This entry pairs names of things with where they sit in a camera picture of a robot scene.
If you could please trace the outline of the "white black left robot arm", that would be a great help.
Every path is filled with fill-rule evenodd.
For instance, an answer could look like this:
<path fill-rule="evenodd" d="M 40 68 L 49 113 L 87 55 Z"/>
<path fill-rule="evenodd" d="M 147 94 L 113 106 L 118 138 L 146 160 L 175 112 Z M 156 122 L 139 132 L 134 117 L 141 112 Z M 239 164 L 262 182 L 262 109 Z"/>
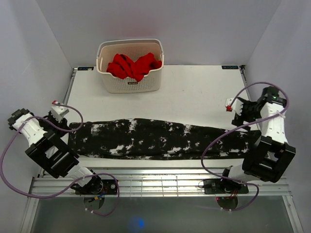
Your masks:
<path fill-rule="evenodd" d="M 69 130 L 65 115 L 69 112 L 66 107 L 54 106 L 43 119 L 33 118 L 33 113 L 27 109 L 18 109 L 11 114 L 8 124 L 11 130 L 17 130 L 22 123 L 24 127 L 20 133 L 27 139 L 29 147 L 25 153 L 42 169 L 54 178 L 67 177 L 79 181 L 71 185 L 77 194 L 96 195 L 102 192 L 104 185 L 99 176 L 92 175 L 92 170 L 79 164 L 79 156 L 63 141 L 67 133 L 60 131 L 55 126 Z"/>

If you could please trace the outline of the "black white patterned trousers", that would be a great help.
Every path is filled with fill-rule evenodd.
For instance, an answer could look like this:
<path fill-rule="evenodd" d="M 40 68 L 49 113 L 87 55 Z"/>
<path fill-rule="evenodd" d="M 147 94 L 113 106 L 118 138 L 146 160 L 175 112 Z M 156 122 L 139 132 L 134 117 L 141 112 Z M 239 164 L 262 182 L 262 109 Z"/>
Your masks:
<path fill-rule="evenodd" d="M 131 118 L 85 122 L 69 134 L 81 156 L 122 160 L 197 160 L 225 129 Z"/>

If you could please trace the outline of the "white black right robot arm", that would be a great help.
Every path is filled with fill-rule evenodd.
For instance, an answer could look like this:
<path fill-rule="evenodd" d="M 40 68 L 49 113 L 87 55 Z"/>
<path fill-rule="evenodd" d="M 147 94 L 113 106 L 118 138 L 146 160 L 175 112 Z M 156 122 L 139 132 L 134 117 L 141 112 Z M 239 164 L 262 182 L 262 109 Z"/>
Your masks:
<path fill-rule="evenodd" d="M 289 145 L 285 135 L 285 107 L 287 101 L 279 95 L 273 86 L 263 89 L 257 101 L 249 101 L 237 97 L 227 99 L 225 106 L 234 111 L 234 126 L 241 126 L 263 119 L 261 136 L 249 149 L 249 154 L 239 166 L 226 168 L 220 179 L 220 189 L 226 193 L 237 187 L 237 181 L 250 182 L 261 180 L 276 183 L 296 154 L 296 149 Z"/>

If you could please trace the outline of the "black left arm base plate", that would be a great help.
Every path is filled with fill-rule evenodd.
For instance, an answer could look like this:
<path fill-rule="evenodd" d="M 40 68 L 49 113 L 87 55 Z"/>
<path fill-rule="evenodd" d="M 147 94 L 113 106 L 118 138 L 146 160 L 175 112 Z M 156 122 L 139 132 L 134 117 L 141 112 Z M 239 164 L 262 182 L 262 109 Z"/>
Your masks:
<path fill-rule="evenodd" d="M 117 194 L 117 183 L 113 179 L 102 179 L 93 186 L 81 187 L 74 184 L 71 189 L 75 191 L 76 195 L 115 195 Z"/>

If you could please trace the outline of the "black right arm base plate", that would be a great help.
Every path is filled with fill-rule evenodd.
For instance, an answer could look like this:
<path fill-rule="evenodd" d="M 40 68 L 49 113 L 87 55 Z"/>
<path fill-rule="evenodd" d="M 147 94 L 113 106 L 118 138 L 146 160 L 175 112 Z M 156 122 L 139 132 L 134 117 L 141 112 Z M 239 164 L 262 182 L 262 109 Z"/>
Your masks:
<path fill-rule="evenodd" d="M 247 186 L 227 179 L 204 179 L 199 182 L 199 188 L 204 189 L 205 194 L 248 194 Z"/>

